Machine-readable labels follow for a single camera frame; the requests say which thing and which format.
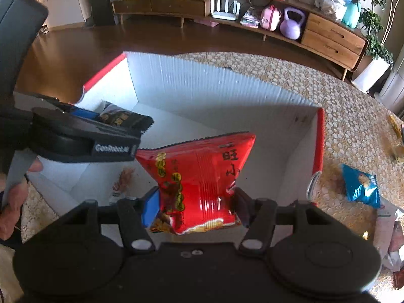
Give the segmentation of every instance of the cabinet drawer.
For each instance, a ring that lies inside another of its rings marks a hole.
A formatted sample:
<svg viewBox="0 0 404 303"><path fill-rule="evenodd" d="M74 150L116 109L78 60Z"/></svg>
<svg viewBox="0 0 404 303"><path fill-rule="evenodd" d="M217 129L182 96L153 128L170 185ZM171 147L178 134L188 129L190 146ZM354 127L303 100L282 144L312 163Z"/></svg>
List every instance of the cabinet drawer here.
<svg viewBox="0 0 404 303"><path fill-rule="evenodd" d="M205 17L202 0L151 0L151 9L157 14L182 14Z"/></svg>
<svg viewBox="0 0 404 303"><path fill-rule="evenodd" d="M116 14L142 14L151 12L150 0L118 0L112 3Z"/></svg>
<svg viewBox="0 0 404 303"><path fill-rule="evenodd" d="M308 29L304 31L302 44L332 58L349 69L353 69L359 59L357 54L343 47L341 44Z"/></svg>
<svg viewBox="0 0 404 303"><path fill-rule="evenodd" d="M306 29L328 37L358 55L361 54L365 46L365 40L363 38L315 14L309 14Z"/></svg>

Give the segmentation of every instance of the wooden floor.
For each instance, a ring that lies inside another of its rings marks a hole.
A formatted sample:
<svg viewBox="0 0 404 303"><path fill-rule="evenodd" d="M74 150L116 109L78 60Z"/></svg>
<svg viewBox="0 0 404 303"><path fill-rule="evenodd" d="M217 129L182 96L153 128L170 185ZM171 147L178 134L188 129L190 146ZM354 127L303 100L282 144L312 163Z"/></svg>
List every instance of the wooden floor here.
<svg viewBox="0 0 404 303"><path fill-rule="evenodd" d="M181 54L232 51L271 56L340 77L342 68L288 43L225 25L208 27L178 18L134 17L123 26L51 31L36 38L16 89L76 102L82 85L124 50Z"/></svg>

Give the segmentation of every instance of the patterned rug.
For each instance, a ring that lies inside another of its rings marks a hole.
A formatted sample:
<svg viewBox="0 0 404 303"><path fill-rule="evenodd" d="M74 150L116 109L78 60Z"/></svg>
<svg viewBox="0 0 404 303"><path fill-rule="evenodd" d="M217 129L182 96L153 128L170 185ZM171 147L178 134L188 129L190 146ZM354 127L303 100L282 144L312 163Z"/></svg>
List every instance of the patterned rug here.
<svg viewBox="0 0 404 303"><path fill-rule="evenodd" d="M316 185L314 200L322 210L353 232L362 236L368 231L369 240L373 240L376 211L362 203L346 200L340 163L376 174L381 195L404 208L403 168L387 154L379 135L383 133L391 142L397 141L387 121L391 113L373 98L338 78L275 58L233 52L192 53L179 57L229 67L235 72L258 77L324 108L324 170ZM56 218L57 215L30 186L30 195L23 209L23 239L29 239ZM401 303L404 300L404 290L393 289L392 274L384 268L371 293L382 303Z"/></svg>

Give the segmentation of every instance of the books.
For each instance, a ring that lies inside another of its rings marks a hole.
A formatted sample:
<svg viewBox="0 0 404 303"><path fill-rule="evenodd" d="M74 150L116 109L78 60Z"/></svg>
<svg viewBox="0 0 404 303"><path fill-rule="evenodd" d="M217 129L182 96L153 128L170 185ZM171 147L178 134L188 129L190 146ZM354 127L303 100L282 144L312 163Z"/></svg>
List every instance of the books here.
<svg viewBox="0 0 404 303"><path fill-rule="evenodd" d="M240 24L247 27L258 28L261 21L261 10L249 7L240 21Z"/></svg>

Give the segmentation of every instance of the blue snack bag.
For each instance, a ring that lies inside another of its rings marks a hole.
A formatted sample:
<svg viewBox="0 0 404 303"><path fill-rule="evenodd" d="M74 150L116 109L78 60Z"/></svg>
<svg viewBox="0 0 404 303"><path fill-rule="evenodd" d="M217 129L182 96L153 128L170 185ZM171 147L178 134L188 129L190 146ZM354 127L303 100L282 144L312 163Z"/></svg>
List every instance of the blue snack bag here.
<svg viewBox="0 0 404 303"><path fill-rule="evenodd" d="M380 208L380 196L376 176L360 172L342 164L342 175L347 188L348 201L361 201L374 208Z"/></svg>

